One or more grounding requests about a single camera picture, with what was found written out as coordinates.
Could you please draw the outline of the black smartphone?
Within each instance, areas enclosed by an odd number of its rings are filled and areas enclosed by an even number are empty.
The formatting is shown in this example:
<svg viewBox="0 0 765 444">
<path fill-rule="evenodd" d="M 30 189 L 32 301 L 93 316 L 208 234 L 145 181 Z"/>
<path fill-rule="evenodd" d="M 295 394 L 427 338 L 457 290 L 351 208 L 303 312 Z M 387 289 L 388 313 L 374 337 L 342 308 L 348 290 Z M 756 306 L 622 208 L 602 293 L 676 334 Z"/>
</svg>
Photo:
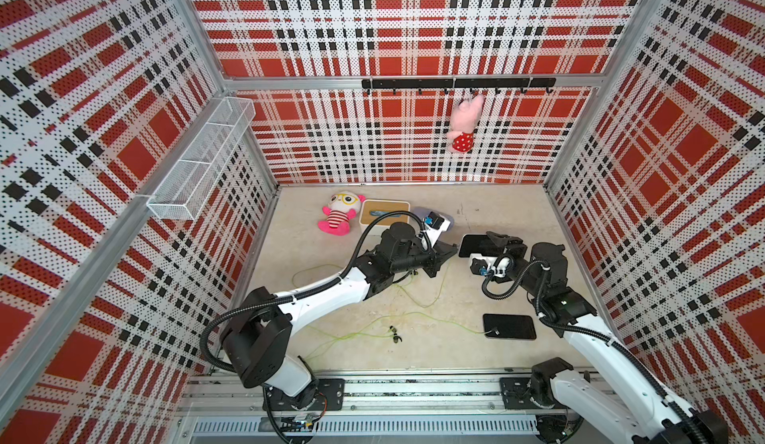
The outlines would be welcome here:
<svg viewBox="0 0 765 444">
<path fill-rule="evenodd" d="M 487 235 L 466 234 L 460 242 L 458 257 L 466 259 L 471 255 L 496 257 L 500 252 L 501 250 Z"/>
<path fill-rule="evenodd" d="M 525 314 L 484 314 L 484 336 L 496 340 L 536 340 L 535 324 Z"/>
</svg>

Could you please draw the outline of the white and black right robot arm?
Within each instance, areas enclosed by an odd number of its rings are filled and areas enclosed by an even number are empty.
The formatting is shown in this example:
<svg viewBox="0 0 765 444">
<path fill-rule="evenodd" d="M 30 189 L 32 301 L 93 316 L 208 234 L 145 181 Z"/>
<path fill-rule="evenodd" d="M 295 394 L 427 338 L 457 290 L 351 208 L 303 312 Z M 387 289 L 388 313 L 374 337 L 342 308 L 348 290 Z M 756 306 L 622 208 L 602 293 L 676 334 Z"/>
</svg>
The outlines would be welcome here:
<svg viewBox="0 0 765 444">
<path fill-rule="evenodd" d="M 575 411 L 614 443 L 726 443 L 726 422 L 701 411 L 662 383 L 611 332 L 596 309 L 568 284 L 565 248 L 488 232 L 462 244 L 472 274 L 487 298 L 501 301 L 518 290 L 529 297 L 540 324 L 573 346 L 611 386 L 595 388 L 562 358 L 532 369 L 529 385 L 538 406 L 556 403 Z"/>
</svg>

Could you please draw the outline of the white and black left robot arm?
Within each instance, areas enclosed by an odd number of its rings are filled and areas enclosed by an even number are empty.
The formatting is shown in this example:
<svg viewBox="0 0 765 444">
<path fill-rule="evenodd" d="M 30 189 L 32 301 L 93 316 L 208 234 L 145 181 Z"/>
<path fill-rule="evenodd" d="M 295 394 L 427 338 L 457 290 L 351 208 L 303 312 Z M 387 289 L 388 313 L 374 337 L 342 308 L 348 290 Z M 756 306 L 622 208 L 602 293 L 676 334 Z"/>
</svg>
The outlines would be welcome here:
<svg viewBox="0 0 765 444">
<path fill-rule="evenodd" d="M 325 280 L 282 294 L 251 292 L 241 306 L 214 318 L 201 332 L 199 350 L 218 369 L 234 372 L 246 388 L 263 386 L 295 410 L 310 408 L 320 381 L 302 358 L 287 354 L 299 330 L 345 306 L 370 300 L 390 288 L 396 276 L 422 271 L 434 278 L 458 248 L 440 242 L 450 220 L 436 212 L 396 222 L 365 252 L 356 246 L 347 266 Z"/>
</svg>

